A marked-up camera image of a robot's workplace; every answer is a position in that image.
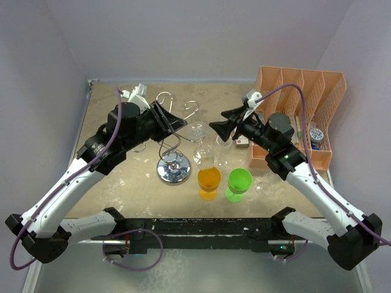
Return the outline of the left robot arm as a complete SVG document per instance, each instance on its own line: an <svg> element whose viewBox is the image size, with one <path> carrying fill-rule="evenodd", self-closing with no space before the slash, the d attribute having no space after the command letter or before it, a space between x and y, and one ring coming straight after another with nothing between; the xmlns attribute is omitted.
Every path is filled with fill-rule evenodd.
<svg viewBox="0 0 391 293"><path fill-rule="evenodd" d="M94 186L126 159L126 153L148 140L161 142L185 127L186 120L166 111L157 102L145 110L122 102L108 120L88 138L68 170L30 210L5 220L16 243L43 264L54 261L69 245L94 237L120 239L125 218L115 208L76 220L65 216Z"/></svg>

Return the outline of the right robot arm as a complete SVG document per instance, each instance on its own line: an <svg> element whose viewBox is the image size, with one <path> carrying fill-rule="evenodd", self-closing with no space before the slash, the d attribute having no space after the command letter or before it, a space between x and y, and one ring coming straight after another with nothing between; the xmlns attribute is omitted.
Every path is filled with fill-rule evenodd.
<svg viewBox="0 0 391 293"><path fill-rule="evenodd" d="M318 174L309 158L292 144L294 129L290 119L274 113L262 123L245 117L245 113L244 106L223 111L225 121L211 122L209 126L223 141L231 134L244 136L266 150L270 170L300 191L326 219L326 223L321 223L293 208L285 208L275 216L273 235L285 239L292 234L313 242L326 249L345 270L352 270L378 249L382 220L348 203Z"/></svg>

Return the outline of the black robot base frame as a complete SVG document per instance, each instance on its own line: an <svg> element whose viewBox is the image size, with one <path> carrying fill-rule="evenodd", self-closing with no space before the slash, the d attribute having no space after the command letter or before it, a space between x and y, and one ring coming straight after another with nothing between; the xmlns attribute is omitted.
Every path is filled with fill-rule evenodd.
<svg viewBox="0 0 391 293"><path fill-rule="evenodd" d="M303 238L289 235L269 218L127 218L108 236L94 239L126 241L130 254L146 254L149 249L159 249L156 237L144 230L157 234L165 249L250 250L291 256L305 243Z"/></svg>

